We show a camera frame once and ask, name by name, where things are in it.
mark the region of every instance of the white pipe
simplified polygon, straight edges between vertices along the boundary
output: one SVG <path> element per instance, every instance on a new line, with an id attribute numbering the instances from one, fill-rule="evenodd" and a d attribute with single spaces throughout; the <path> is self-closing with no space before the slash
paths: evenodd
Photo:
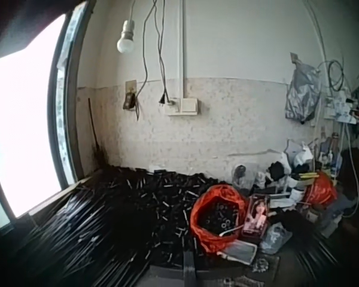
<path id="1" fill-rule="evenodd" d="M 184 98 L 184 7 L 185 0 L 179 0 L 178 7 L 178 98 Z"/>

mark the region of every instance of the wire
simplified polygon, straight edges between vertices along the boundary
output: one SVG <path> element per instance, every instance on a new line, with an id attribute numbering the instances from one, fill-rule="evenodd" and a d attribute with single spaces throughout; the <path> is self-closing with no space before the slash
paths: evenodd
<path id="1" fill-rule="evenodd" d="M 358 181 L 357 172 L 355 170 L 354 159 L 352 157 L 351 140 L 350 140 L 350 137 L 349 137 L 349 130 L 348 130 L 348 125 L 347 124 L 346 124 L 346 132 L 347 132 L 347 140 L 348 140 L 349 157 L 350 157 L 350 160 L 351 160 L 352 170 L 354 171 L 355 181 L 356 181 L 356 184 L 357 184 L 357 196 L 358 196 L 357 205 L 356 205 L 354 211 L 352 211 L 352 213 L 350 215 L 344 215 L 343 216 L 344 218 L 350 218 L 350 217 L 354 216 L 354 214 L 357 212 L 358 207 L 359 207 L 359 181 Z"/>
<path id="2" fill-rule="evenodd" d="M 148 67 L 146 65 L 146 57 L 145 57 L 145 34 L 146 34 L 146 23 L 148 22 L 150 16 L 151 16 L 151 13 L 153 12 L 154 10 L 154 6 L 155 6 L 155 2 L 157 0 L 153 0 L 153 6 L 151 7 L 149 13 L 148 13 L 148 16 L 146 16 L 145 18 L 145 21 L 144 21 L 144 28 L 142 30 L 142 59 L 144 61 L 144 69 L 145 69 L 145 80 L 144 82 L 142 83 L 142 86 L 141 88 L 139 88 L 137 94 L 136 94 L 136 97 L 135 97 L 135 105 L 136 105 L 136 117 L 137 117 L 137 120 L 139 119 L 139 103 L 138 103 L 138 96 L 141 94 L 141 91 L 144 89 L 147 81 L 148 81 L 148 76 L 149 76 L 149 73 L 148 73 Z"/>
<path id="3" fill-rule="evenodd" d="M 334 64 L 337 64 L 339 69 L 340 69 L 340 77 L 338 79 L 338 81 L 333 84 L 332 82 L 332 76 L 331 76 L 331 67 L 334 65 Z M 344 82 L 344 79 L 345 79 L 345 74 L 344 74 L 344 68 L 343 66 L 337 61 L 337 60 L 332 60 L 330 61 L 330 63 L 328 64 L 328 67 L 327 67 L 327 73 L 328 73 L 328 84 L 330 86 L 330 89 L 332 89 L 333 91 L 340 91 L 343 87 L 343 82 Z"/>
<path id="4" fill-rule="evenodd" d="M 133 0 L 132 6 L 130 8 L 129 21 L 132 20 L 132 18 L 133 18 L 134 4 L 136 4 L 136 0 Z"/>
<path id="5" fill-rule="evenodd" d="M 166 8 L 166 0 L 163 0 L 163 10 L 162 10 L 162 30 L 161 32 L 159 31 L 158 28 L 158 24 L 157 24 L 157 1 L 158 0 L 153 0 L 153 5 L 144 21 L 144 28 L 142 31 L 142 59 L 144 61 L 144 69 L 145 69 L 145 80 L 142 83 L 141 88 L 138 90 L 136 97 L 135 97 L 135 105 L 136 105 L 136 117 L 137 120 L 139 120 L 139 115 L 140 115 L 140 108 L 139 108 L 139 102 L 138 102 L 138 96 L 141 94 L 141 91 L 144 89 L 147 81 L 148 81 L 148 68 L 147 68 L 147 64 L 146 64 L 146 57 L 145 57 L 145 34 L 146 34 L 146 24 L 151 16 L 151 13 L 154 11 L 154 24 L 156 26 L 156 31 L 157 34 L 159 36 L 158 38 L 158 51 L 159 51 L 159 60 L 160 60 L 160 70 L 161 70 L 161 76 L 162 76 L 162 82 L 163 82 L 163 86 L 164 86 L 164 95 L 166 96 L 167 100 L 169 100 L 168 97 L 168 91 L 166 89 L 166 74 L 165 74 L 165 64 L 163 63 L 163 59 L 162 59 L 162 44 L 163 44 L 163 31 L 165 29 L 165 8 Z M 130 15 L 132 16 L 133 13 L 133 6 L 134 6 L 135 1 L 132 4 L 132 9 L 130 11 Z"/>
<path id="6" fill-rule="evenodd" d="M 165 64 L 163 62 L 162 59 L 162 44 L 163 44 L 163 32 L 165 29 L 165 7 L 166 7 L 166 0 L 163 0 L 163 4 L 162 4 L 162 30 L 160 32 L 159 28 L 158 28 L 158 24 L 157 24 L 157 0 L 153 0 L 153 4 L 154 4 L 154 24 L 156 26 L 156 31 L 157 31 L 157 35 L 158 35 L 158 42 L 157 42 L 157 46 L 158 46 L 158 55 L 159 55 L 159 61 L 160 61 L 160 70 L 161 70 L 161 77 L 162 77 L 162 84 L 163 84 L 163 96 L 162 98 L 165 101 L 165 97 L 167 99 L 167 101 L 169 101 L 169 96 L 168 96 L 168 90 L 166 88 L 166 73 L 165 73 Z"/>

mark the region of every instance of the hanging light bulb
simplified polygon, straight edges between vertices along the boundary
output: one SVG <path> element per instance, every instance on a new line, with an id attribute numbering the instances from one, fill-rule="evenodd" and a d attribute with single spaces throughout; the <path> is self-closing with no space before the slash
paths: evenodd
<path id="1" fill-rule="evenodd" d="M 122 29 L 121 38 L 117 42 L 117 49 L 120 53 L 128 54 L 134 50 L 133 31 L 134 21 L 126 20 Z"/>

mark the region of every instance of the red plastic bag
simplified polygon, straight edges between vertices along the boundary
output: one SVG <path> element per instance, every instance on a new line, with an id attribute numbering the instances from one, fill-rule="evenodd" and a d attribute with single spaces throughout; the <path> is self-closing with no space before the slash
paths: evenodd
<path id="1" fill-rule="evenodd" d="M 314 184 L 307 188 L 303 201 L 327 207 L 337 199 L 337 192 L 331 179 L 324 172 L 318 172 L 318 174 L 319 178 L 316 178 Z"/>
<path id="2" fill-rule="evenodd" d="M 236 230 L 236 232 L 231 236 L 219 237 L 218 235 L 212 234 L 198 225 L 199 215 L 217 198 L 231 201 L 238 205 L 239 225 L 243 224 L 243 221 L 245 220 L 246 208 L 248 206 L 241 195 L 232 186 L 226 184 L 212 186 L 197 200 L 191 210 L 190 228 L 193 233 L 197 235 L 201 245 L 205 248 L 207 253 L 217 253 L 218 251 L 225 249 L 229 243 L 238 238 L 240 233 L 240 230 Z"/>

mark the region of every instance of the window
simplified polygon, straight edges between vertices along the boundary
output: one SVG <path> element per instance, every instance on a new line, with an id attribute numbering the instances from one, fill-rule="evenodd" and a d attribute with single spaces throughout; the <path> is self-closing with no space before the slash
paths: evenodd
<path id="1" fill-rule="evenodd" d="M 61 190 L 48 138 L 51 63 L 65 16 L 0 59 L 0 184 L 16 217 Z"/>

